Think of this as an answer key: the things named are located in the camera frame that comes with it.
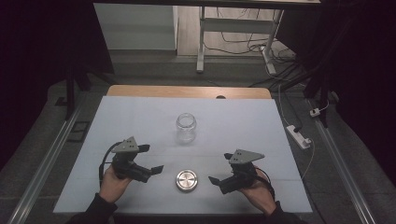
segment floor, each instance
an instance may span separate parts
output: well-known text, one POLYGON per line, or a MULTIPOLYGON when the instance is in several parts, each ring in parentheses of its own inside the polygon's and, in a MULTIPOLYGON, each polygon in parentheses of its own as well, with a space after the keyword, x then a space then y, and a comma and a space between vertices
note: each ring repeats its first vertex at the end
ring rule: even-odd
MULTIPOLYGON (((198 20, 200 16, 199 8, 178 7, 178 14, 179 24, 177 36, 177 55, 196 56, 199 46, 200 31, 200 24, 198 20)), ((205 8, 206 18, 270 21, 273 18, 273 14, 274 11, 270 9, 225 7, 205 8)), ((258 48, 254 47, 260 44, 265 44, 266 38, 268 38, 268 35, 205 32, 204 43, 207 46, 207 48, 205 48, 205 55, 260 57, 261 55, 258 52, 258 48)), ((273 50, 282 50, 286 48, 286 46, 277 41, 273 45, 273 50)))
MULTIPOLYGON (((191 13, 197 11, 196 8, 187 9, 191 10, 191 13)), ((223 11, 222 9, 221 12, 224 16, 229 15, 226 10, 223 11)), ((216 15, 216 10, 212 10, 211 13, 216 15)), ((235 18, 240 16, 241 13, 243 13, 242 9, 230 12, 230 15, 235 18)), ((183 43, 181 36, 183 34, 182 26, 184 25, 182 25, 181 21, 179 45, 183 43)), ((184 32, 185 36, 191 35, 191 31, 184 30, 184 32)), ((208 45, 235 50, 235 52, 246 50, 246 43, 242 47, 235 47, 231 44, 221 43, 223 42, 221 35, 211 35, 218 36, 213 37, 213 39, 208 37, 208 45)), ((230 39, 246 39, 245 35, 238 37, 230 35, 227 37, 230 39)), ((269 77, 265 73, 262 58, 256 57, 255 53, 250 53, 247 57, 231 57, 217 51, 207 51, 206 53, 210 57, 205 59, 205 72, 197 75, 195 73, 196 58, 193 56, 197 49, 193 48, 193 45, 185 44, 184 48, 179 46, 179 56, 158 52, 153 54, 147 52, 112 51, 111 58, 115 68, 115 75, 112 78, 121 84, 135 85, 247 87, 253 83, 258 83, 254 86, 256 88, 268 88, 274 82, 273 80, 264 82, 269 77)), ((281 47, 276 49, 275 52, 278 53, 280 50, 282 50, 281 47)), ((281 71, 286 66, 286 64, 282 63, 276 64, 276 69, 281 71)), ((84 101, 76 118, 76 123, 78 124, 92 122, 97 106, 99 106, 102 96, 106 94, 109 87, 104 81, 92 75, 90 75, 90 81, 92 82, 90 91, 77 91, 78 102, 84 101)), ((311 107, 302 96, 305 84, 302 83, 280 95, 276 91, 272 92, 279 109, 282 105, 286 121, 293 124, 302 123, 304 125, 301 130, 302 134, 315 140, 315 151, 313 149, 301 151, 288 136, 291 151, 301 174, 305 173, 309 166, 304 178, 304 184, 314 212, 312 214, 298 214, 298 216, 310 223, 362 223, 356 213, 355 205, 351 201, 350 195, 346 191, 333 161, 330 159, 329 150, 318 132, 316 121, 307 114, 311 107)), ((35 125, 21 142, 13 158, 1 171, 0 223, 7 223, 9 220, 37 167, 64 126, 65 107, 56 105, 58 99, 64 97, 64 95, 64 82, 53 85, 49 89, 48 102, 43 108, 40 117, 37 118, 35 125)), ((310 99, 309 102, 314 105, 317 101, 310 99)), ((335 108, 336 101, 331 98, 331 103, 327 110, 330 124, 329 130, 332 132, 334 142, 347 162, 350 173, 352 173, 361 189, 376 223, 396 223, 396 216, 394 216, 396 212, 396 188, 382 172, 368 148, 341 120, 335 108)), ((71 215, 53 214, 52 210, 83 144, 83 133, 78 130, 74 131, 66 136, 67 140, 64 142, 58 159, 54 163, 42 190, 39 191, 32 210, 28 211, 25 223, 65 223, 70 218, 71 215)), ((119 222, 123 223, 125 220, 121 219, 128 218, 118 217, 119 222)), ((220 221, 205 217, 196 217, 188 220, 170 217, 157 219, 155 217, 135 217, 132 221, 128 219, 129 223, 158 223, 159 220, 165 223, 244 222, 241 219, 222 219, 220 221)))

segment wall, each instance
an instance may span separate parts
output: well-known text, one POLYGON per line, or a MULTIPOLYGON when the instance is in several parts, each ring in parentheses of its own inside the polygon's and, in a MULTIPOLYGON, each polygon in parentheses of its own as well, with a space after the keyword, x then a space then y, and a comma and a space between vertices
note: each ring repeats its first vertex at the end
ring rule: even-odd
POLYGON ((124 4, 94 7, 108 49, 177 48, 177 7, 124 4))

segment power strip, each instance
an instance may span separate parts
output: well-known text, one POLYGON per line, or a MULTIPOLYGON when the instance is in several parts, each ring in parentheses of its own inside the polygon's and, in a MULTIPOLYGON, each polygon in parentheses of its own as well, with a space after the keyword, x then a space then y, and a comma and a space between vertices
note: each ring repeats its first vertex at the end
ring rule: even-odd
POLYGON ((320 110, 319 108, 313 109, 309 111, 309 114, 311 115, 312 118, 319 116, 320 115, 320 110))
POLYGON ((311 147, 311 140, 309 138, 303 138, 303 136, 300 134, 300 132, 295 133, 294 132, 294 125, 290 125, 286 127, 286 130, 288 130, 289 134, 294 138, 294 141, 298 144, 298 146, 301 149, 307 149, 311 147))

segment black sleeve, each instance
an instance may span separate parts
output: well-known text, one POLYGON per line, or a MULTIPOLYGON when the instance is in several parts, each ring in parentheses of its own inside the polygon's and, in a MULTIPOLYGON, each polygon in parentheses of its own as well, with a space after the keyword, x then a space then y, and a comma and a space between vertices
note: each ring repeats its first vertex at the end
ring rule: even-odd
POLYGON ((96 193, 87 211, 71 217, 66 224, 106 224, 108 218, 117 208, 118 207, 114 203, 106 202, 96 193))
POLYGON ((275 211, 262 224, 307 224, 307 222, 300 220, 293 213, 285 213, 280 207, 280 202, 276 202, 275 211))

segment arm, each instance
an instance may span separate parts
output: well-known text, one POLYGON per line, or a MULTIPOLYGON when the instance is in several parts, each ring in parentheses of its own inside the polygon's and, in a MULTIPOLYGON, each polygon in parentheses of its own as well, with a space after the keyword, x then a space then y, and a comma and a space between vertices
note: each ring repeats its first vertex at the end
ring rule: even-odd
POLYGON ((129 178, 118 179, 110 165, 105 171, 100 191, 95 194, 87 211, 73 216, 66 224, 107 223, 108 218, 117 210, 115 202, 121 197, 131 181, 132 179, 129 178))
MULTIPOLYGON (((268 180, 261 172, 257 171, 257 175, 268 180)), ((240 189, 247 199, 265 215, 263 224, 305 224, 291 213, 283 212, 280 202, 275 202, 269 189, 260 181, 256 180, 249 188, 240 189)))

